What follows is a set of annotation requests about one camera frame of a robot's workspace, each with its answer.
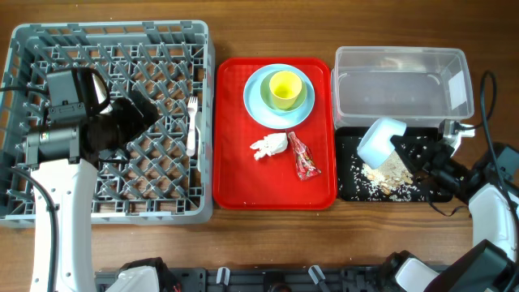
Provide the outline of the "rice and food scraps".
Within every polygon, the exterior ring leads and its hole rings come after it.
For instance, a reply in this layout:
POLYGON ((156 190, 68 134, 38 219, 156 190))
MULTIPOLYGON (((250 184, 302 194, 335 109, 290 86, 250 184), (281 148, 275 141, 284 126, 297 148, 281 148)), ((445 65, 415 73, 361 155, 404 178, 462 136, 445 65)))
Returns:
POLYGON ((397 187, 403 182, 414 177, 404 166, 399 156, 392 152, 390 157, 377 169, 370 168, 365 162, 364 166, 368 171, 368 178, 377 178, 384 191, 390 187, 397 187))

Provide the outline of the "light blue small bowl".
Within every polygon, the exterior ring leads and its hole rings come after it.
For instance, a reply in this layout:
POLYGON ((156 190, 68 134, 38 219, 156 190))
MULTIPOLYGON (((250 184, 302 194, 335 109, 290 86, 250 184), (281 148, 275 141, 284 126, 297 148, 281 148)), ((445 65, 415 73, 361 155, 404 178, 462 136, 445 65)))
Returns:
POLYGON ((367 130, 357 147, 358 156, 372 169, 379 168, 395 147, 394 135, 403 136, 407 125, 393 118, 379 118, 367 130))

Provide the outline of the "white plastic fork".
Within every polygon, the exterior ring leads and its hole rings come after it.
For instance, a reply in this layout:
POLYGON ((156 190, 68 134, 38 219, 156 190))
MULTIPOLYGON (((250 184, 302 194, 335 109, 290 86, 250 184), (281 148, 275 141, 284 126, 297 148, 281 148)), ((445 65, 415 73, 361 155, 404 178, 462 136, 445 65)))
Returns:
POLYGON ((187 135, 187 155, 195 154, 195 117, 198 113, 198 97, 191 96, 187 104, 187 113, 190 119, 187 135))

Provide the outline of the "red plastic snack wrapper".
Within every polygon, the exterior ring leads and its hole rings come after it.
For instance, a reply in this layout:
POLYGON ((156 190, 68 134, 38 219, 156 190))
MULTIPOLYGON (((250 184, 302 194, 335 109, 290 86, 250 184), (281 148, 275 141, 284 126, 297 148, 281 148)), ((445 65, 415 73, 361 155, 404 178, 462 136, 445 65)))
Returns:
POLYGON ((287 137, 295 155, 298 177, 305 181, 321 174, 320 169, 315 165, 310 149, 296 136, 295 132, 289 132, 287 137))

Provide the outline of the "white paper napkin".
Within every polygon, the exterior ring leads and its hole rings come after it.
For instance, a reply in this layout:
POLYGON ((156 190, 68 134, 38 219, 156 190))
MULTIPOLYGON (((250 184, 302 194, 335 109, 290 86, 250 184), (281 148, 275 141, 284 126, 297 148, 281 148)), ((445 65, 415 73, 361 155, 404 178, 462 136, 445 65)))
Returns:
POLYGON ((263 139, 254 142, 250 148, 255 150, 254 158, 258 161, 265 156, 271 157, 284 152, 287 146, 287 134, 282 132, 266 135, 263 139))

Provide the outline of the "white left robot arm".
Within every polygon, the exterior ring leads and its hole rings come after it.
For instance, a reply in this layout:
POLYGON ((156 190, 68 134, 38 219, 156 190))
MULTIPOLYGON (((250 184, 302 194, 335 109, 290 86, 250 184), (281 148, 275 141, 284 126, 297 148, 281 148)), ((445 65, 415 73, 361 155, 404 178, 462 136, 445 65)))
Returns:
POLYGON ((29 132, 36 221, 32 291, 94 291, 91 203, 99 154, 122 148, 159 118, 139 92, 93 105, 53 106, 50 122, 29 132))

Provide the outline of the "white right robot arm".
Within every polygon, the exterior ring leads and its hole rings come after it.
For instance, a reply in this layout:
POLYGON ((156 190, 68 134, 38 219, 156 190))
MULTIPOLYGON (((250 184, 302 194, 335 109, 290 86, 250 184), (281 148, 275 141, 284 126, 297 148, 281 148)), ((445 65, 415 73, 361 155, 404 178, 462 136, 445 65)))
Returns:
POLYGON ((392 253, 380 268, 381 291, 514 291, 518 287, 518 151, 490 144, 471 169, 455 162, 441 142, 394 136, 396 153, 411 173, 424 172, 469 209, 473 247, 443 272, 408 251, 392 253))

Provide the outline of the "black plastic waste tray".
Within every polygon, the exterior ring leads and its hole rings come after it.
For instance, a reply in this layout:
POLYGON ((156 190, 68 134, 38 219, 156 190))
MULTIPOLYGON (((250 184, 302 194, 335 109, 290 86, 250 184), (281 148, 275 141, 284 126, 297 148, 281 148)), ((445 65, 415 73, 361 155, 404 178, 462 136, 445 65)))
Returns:
POLYGON ((338 196, 345 201, 444 203, 452 197, 440 191, 430 179, 414 176, 384 191, 377 178, 369 179, 357 147, 367 127, 341 127, 335 132, 338 196))

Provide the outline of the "grey plastic dishwasher rack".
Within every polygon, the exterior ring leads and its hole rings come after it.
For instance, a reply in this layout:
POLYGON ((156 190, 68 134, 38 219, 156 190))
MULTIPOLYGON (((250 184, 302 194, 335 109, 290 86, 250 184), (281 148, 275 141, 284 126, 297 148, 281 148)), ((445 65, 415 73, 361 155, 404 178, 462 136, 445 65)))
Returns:
POLYGON ((97 70, 112 98, 140 91, 159 120, 102 156, 92 200, 96 224, 198 224, 212 215, 212 102, 215 48, 201 20, 22 24, 1 75, 1 163, 22 167, 23 140, 43 121, 46 76, 71 67, 97 70), (200 173, 187 155, 187 104, 202 113, 200 173))

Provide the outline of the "clear plastic waste bin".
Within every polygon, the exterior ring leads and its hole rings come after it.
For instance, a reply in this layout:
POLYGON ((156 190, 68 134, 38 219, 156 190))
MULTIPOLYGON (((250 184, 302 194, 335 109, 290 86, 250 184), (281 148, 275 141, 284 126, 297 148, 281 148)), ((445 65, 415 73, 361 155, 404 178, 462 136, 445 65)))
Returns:
POLYGON ((470 71, 460 49, 342 46, 331 84, 336 128, 370 127, 382 117, 438 127, 474 115, 470 71))

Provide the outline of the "light blue plate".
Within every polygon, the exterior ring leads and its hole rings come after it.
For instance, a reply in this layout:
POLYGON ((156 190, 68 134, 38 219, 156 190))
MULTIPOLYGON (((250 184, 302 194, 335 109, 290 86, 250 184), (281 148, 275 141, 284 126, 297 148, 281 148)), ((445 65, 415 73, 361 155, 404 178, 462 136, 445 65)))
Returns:
POLYGON ((248 78, 243 90, 243 103, 249 115, 260 125, 284 130, 297 126, 311 114, 315 104, 315 90, 310 79, 296 67, 280 63, 271 64, 256 70, 248 78), (282 114, 272 111, 264 104, 260 94, 260 84, 263 78, 273 71, 292 71, 305 82, 307 86, 306 100, 295 111, 282 114))

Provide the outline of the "red plastic serving tray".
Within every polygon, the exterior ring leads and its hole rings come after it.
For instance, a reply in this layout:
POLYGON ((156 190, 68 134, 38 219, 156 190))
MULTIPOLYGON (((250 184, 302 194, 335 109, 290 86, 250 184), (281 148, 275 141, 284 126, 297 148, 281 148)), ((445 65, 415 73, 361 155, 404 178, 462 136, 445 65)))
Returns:
POLYGON ((337 167, 332 121, 331 77, 318 58, 230 58, 217 72, 214 115, 212 196, 228 209, 328 208, 337 195, 337 167), (309 116, 293 128, 310 149, 320 174, 301 180, 291 148, 255 160, 251 144, 271 133, 247 112, 247 80, 261 67, 280 63, 301 70, 315 89, 309 116))

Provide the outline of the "light green bowl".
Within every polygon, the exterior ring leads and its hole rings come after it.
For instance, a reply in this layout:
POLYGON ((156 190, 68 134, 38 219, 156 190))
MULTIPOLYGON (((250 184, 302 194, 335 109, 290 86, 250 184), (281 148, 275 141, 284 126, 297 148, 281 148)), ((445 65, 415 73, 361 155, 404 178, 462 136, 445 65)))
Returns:
POLYGON ((274 106, 274 104, 272 103, 272 100, 269 96, 269 91, 268 91, 268 82, 269 80, 271 79, 272 75, 274 73, 276 73, 277 71, 273 71, 269 74, 267 74, 263 80, 261 81, 261 84, 260 84, 260 94, 261 94, 261 97, 262 97, 262 100, 264 102, 264 104, 272 111, 274 112, 278 112, 278 113, 289 113, 289 112, 293 112, 295 111, 296 109, 298 109, 303 103, 304 101, 306 100, 306 97, 307 97, 307 86, 305 84, 305 82, 303 81, 304 85, 303 85, 303 90, 302 90, 302 93, 299 95, 298 99, 296 100, 295 104, 288 110, 280 110, 278 108, 276 108, 274 106))

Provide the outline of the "yellow plastic cup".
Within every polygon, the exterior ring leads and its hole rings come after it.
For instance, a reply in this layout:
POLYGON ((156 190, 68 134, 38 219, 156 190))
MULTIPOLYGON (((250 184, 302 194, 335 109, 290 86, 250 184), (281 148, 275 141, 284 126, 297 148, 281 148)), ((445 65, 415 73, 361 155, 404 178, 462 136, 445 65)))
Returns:
POLYGON ((302 79, 292 71, 277 71, 268 82, 269 96, 279 110, 290 109, 303 90, 302 79))

